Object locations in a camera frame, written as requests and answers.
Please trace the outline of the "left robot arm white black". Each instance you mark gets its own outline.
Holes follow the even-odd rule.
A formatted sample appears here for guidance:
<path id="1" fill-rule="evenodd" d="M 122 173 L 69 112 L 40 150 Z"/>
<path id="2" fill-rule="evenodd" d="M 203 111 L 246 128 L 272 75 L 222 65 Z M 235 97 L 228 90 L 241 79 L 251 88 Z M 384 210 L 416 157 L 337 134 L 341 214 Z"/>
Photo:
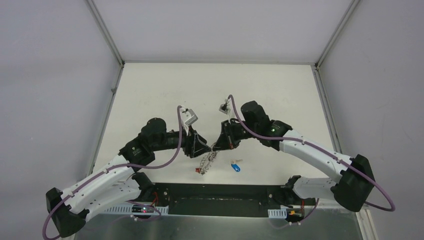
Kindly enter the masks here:
<path id="1" fill-rule="evenodd" d="M 48 212 L 42 228 L 45 240 L 47 226 L 53 222 L 59 238 L 67 238 L 80 231 L 86 223 L 100 212 L 122 202 L 138 199 L 147 202 L 153 195 L 153 184 L 140 170 L 154 170 L 150 164 L 155 153 L 175 150 L 171 159 L 157 166 L 168 166 L 180 152 L 196 158 L 211 151 L 207 140 L 188 123 L 179 121 L 177 131 L 167 131 L 166 122 L 152 118 L 141 128 L 140 133 L 118 151 L 112 160 L 83 180 L 59 189 L 51 188 L 45 194 Z"/>

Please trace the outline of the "metal disc with key rings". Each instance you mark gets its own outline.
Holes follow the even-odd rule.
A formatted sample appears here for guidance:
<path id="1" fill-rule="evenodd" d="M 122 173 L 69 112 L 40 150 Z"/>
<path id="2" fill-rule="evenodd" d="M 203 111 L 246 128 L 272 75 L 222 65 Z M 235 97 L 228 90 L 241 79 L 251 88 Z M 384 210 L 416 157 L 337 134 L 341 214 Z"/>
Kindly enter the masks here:
<path id="1" fill-rule="evenodd" d="M 212 163 L 215 161 L 218 155 L 218 150 L 214 150 L 214 147 L 217 143 L 214 142 L 211 145 L 211 152 L 209 152 L 207 155 L 203 156 L 202 160 L 199 163 L 200 168 L 200 175 L 205 175 L 208 170 L 211 168 Z"/>

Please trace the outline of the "blue key tag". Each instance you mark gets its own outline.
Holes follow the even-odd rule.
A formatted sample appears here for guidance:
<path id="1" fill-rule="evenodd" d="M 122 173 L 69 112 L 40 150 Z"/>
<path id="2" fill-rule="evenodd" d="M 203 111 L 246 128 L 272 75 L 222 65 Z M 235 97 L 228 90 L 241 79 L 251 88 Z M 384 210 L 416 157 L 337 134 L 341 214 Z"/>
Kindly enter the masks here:
<path id="1" fill-rule="evenodd" d="M 237 165 L 237 164 L 235 164 L 235 163 L 232 163 L 231 164 L 231 167 L 233 168 L 233 170 L 235 171 L 235 172 L 240 172 L 241 171 L 241 168 Z"/>

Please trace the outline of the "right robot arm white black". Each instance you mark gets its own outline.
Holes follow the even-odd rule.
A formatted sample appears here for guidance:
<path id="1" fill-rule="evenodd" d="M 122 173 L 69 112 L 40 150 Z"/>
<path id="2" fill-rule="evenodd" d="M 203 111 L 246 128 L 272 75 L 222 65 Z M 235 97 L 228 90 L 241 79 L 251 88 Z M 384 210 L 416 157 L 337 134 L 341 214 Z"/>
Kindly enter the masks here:
<path id="1" fill-rule="evenodd" d="M 228 115 L 221 122 L 220 135 L 213 151 L 236 149 L 242 140 L 256 139 L 263 146 L 292 155 L 320 170 L 325 178 L 294 175 L 273 194 L 274 201 L 291 207 L 306 199 L 336 201 L 351 212 L 358 212 L 374 188 L 374 175 L 368 159 L 360 154 L 350 157 L 331 151 L 307 139 L 290 125 L 271 120 L 256 101 L 242 105 L 239 120 L 230 99 L 219 106 Z"/>

